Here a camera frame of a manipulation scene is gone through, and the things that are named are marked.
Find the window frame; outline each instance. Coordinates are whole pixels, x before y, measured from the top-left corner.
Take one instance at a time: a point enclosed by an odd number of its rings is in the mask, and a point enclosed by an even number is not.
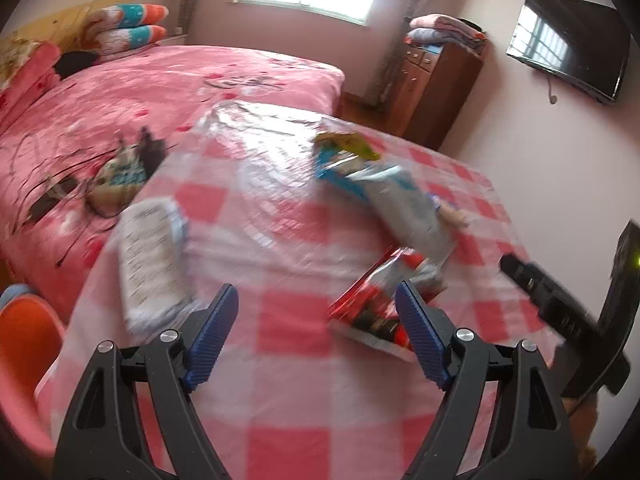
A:
[[[371,9],[376,0],[373,0],[369,10],[367,11],[367,15],[359,20],[358,18],[354,18],[352,16],[347,16],[346,14],[341,14],[340,12],[333,12],[331,10],[319,9],[318,7],[312,7],[305,4],[290,4],[287,2],[279,2],[277,0],[233,0],[234,4],[249,4],[249,5],[260,5],[266,7],[281,7],[283,9],[293,9],[293,10],[303,10],[305,12],[311,12],[313,14],[320,14],[321,16],[328,16],[329,18],[335,18],[337,20],[342,20],[344,22],[353,23],[355,25],[359,25],[361,27],[369,27],[369,17],[371,16]]]

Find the cabinet door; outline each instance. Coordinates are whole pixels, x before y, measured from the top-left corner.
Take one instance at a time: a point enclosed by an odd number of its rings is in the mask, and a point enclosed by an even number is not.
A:
[[[386,130],[389,133],[399,137],[404,135],[404,130],[414,114],[429,77],[430,74],[426,70],[408,60],[402,62],[401,73],[391,94],[392,101],[388,108]]]

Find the window sill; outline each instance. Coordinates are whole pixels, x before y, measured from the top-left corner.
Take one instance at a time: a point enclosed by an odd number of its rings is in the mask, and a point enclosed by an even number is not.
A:
[[[356,18],[350,18],[349,16],[345,16],[344,14],[331,12],[330,10],[316,9],[315,7],[309,7],[309,6],[304,6],[300,4],[286,4],[283,2],[274,2],[272,0],[236,0],[229,3],[232,5],[235,5],[235,4],[260,5],[260,6],[266,6],[266,7],[280,7],[282,9],[302,10],[303,12],[320,14],[321,16],[327,16],[329,18],[335,18],[336,20],[341,20],[342,22],[353,23],[353,25],[369,28],[369,25],[367,25],[366,20],[358,20]]]

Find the flat screen tv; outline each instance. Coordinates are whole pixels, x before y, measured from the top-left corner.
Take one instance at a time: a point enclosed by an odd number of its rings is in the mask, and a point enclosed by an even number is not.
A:
[[[629,45],[616,9],[584,0],[525,0],[507,54],[612,104]]]

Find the red and white tablecloth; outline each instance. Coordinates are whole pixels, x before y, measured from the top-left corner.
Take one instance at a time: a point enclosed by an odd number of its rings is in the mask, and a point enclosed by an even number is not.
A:
[[[175,148],[142,197],[173,196],[189,219],[186,262],[196,295],[238,288],[238,319],[210,380],[192,395],[234,480],[392,480],[427,433],[442,393],[417,364],[329,332],[327,309],[385,251],[385,229],[365,205],[312,169],[316,131],[362,132],[425,191],[470,213],[434,305],[487,341],[554,343],[523,294],[498,271],[500,256],[526,256],[491,183],[425,148],[312,112],[222,102]],[[39,397],[53,434],[95,346],[127,335],[116,236],[92,270],[58,366]],[[142,411],[150,409],[147,393]],[[472,437],[478,456],[490,396]],[[158,430],[154,458],[170,468]]]

